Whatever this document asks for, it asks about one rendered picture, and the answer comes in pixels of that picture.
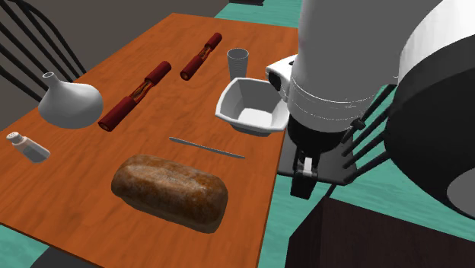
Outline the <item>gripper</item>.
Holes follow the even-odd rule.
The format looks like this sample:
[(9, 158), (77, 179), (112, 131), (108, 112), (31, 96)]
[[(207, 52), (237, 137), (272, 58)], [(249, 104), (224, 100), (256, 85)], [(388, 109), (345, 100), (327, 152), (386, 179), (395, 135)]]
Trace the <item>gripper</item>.
[(344, 132), (321, 132), (300, 124), (289, 117), (287, 131), (297, 146), (292, 165), (292, 185), (290, 194), (301, 199), (310, 199), (318, 178), (320, 156), (308, 157), (307, 153), (324, 153), (337, 147)]

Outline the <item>dark robot stand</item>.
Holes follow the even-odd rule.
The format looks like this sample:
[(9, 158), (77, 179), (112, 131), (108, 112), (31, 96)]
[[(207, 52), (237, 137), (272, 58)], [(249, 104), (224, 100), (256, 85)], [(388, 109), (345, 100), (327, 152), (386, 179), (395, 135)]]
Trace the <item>dark robot stand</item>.
[(475, 268), (475, 242), (324, 197), (289, 238), (285, 268)]

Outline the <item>white square bowl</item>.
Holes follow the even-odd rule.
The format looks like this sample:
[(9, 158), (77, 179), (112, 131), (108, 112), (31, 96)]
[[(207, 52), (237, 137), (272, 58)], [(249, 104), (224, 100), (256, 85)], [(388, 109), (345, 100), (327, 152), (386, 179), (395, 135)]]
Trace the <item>white square bowl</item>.
[(285, 130), (289, 110), (270, 82), (234, 78), (223, 90), (216, 104), (215, 116), (238, 132), (265, 137)]

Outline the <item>grey knife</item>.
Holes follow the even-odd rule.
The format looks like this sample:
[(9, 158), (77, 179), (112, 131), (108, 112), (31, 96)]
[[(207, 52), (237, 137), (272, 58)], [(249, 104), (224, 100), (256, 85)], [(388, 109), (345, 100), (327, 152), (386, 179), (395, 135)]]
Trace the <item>grey knife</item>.
[(211, 147), (207, 147), (207, 146), (204, 146), (204, 145), (199, 145), (199, 144), (196, 144), (194, 142), (189, 142), (187, 140), (179, 139), (179, 138), (176, 138), (176, 137), (169, 137), (169, 139), (172, 142), (176, 142), (176, 143), (180, 143), (180, 144), (183, 144), (183, 145), (189, 145), (189, 146), (205, 149), (207, 151), (214, 152), (214, 153), (217, 153), (217, 154), (220, 154), (220, 155), (226, 155), (226, 156), (233, 157), (233, 158), (245, 159), (245, 157), (243, 155), (237, 155), (237, 154), (222, 151), (222, 150), (219, 150), (219, 149), (216, 149), (216, 148), (211, 148)]

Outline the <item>brown bread loaf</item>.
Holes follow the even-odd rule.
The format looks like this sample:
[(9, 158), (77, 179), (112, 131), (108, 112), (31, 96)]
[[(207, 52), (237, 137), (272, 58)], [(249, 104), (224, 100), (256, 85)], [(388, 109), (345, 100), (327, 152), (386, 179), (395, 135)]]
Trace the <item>brown bread loaf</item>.
[(228, 202), (219, 177), (154, 155), (123, 162), (111, 190), (134, 209), (206, 234), (218, 229)]

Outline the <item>grey ribbed cup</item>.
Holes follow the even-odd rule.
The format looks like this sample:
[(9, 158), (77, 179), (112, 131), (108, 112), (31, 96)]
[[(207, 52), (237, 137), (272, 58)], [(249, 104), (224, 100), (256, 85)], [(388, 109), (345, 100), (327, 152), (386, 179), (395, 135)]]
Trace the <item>grey ribbed cup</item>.
[(227, 51), (228, 71), (230, 80), (245, 78), (247, 74), (249, 52), (243, 48), (234, 48)]

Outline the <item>brown wooden table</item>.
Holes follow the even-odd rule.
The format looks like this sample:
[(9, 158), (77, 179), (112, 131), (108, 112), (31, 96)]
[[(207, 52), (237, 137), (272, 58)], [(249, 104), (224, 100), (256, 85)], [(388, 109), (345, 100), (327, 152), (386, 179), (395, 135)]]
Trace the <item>brown wooden table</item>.
[[(214, 33), (222, 41), (194, 76), (180, 72)], [(171, 14), (81, 77), (106, 109), (133, 92), (160, 62), (167, 76), (112, 132), (97, 125), (60, 129), (36, 110), (7, 128), (49, 149), (40, 164), (0, 140), (0, 224), (104, 268), (257, 268), (272, 199), (281, 133), (266, 138), (235, 131), (215, 116), (229, 82), (227, 51), (249, 52), (247, 73), (298, 49), (297, 30)], [(194, 142), (245, 159), (172, 142)], [(111, 180), (136, 154), (157, 155), (220, 177), (229, 192), (218, 230), (203, 234), (140, 212), (115, 196)]]

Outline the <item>white bulbous vase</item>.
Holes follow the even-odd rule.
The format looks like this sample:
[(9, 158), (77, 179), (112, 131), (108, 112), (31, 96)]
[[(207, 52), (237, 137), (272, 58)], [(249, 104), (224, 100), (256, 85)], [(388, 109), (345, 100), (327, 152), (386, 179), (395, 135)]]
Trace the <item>white bulbous vase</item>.
[(48, 90), (38, 105), (41, 117), (63, 129), (80, 129), (90, 126), (104, 108), (100, 92), (91, 85), (65, 82), (53, 72), (42, 75)]

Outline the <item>glass salt shaker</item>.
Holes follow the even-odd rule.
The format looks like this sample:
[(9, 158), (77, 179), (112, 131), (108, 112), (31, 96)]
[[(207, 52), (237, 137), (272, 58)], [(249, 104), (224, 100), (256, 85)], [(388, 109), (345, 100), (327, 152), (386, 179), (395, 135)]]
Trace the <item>glass salt shaker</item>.
[(41, 163), (50, 156), (48, 149), (39, 145), (32, 139), (22, 136), (19, 132), (9, 133), (6, 136), (6, 139), (34, 164)]

